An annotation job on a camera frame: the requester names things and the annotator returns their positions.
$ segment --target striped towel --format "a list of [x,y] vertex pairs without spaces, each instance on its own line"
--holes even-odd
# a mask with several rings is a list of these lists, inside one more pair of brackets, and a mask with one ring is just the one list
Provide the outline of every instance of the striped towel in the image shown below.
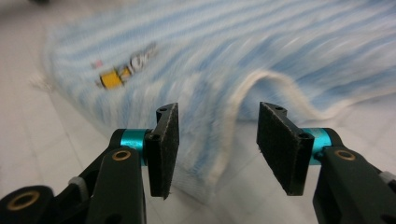
[[45,52],[59,90],[110,130],[152,128],[178,102],[173,184],[205,203],[259,101],[328,119],[396,92],[396,3],[148,2],[54,30]]

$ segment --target towel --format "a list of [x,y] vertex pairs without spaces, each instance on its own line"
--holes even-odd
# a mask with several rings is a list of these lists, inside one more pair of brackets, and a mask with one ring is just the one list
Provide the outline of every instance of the towel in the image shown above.
[[207,203],[235,125],[256,121],[260,101],[301,121],[396,92],[395,9],[387,0],[151,1],[52,30],[44,64],[109,130],[153,128],[153,111],[178,102],[173,185]]

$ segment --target towel label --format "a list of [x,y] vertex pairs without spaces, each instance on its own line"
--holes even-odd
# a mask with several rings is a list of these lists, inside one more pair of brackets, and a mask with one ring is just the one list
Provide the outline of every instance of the towel label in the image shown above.
[[100,81],[96,81],[96,85],[107,90],[122,87],[129,78],[142,71],[156,54],[157,45],[151,43],[144,50],[134,53],[127,64],[114,67],[112,70],[100,74]]

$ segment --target tiled floor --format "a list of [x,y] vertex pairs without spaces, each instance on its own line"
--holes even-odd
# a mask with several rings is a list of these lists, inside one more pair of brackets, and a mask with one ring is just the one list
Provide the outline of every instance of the tiled floor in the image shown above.
[[[59,193],[108,144],[56,91],[35,88],[47,29],[117,7],[126,0],[56,0],[39,7],[23,0],[0,2],[0,197],[20,187],[44,184]],[[344,143],[378,168],[396,173],[396,94],[346,108],[336,118],[298,123],[334,128]],[[317,223],[312,196],[319,166],[310,167],[304,197],[287,197],[256,149],[256,124],[243,135],[219,181],[216,198],[202,205],[178,189],[166,200],[147,197],[148,223]],[[145,188],[148,172],[144,168]]]

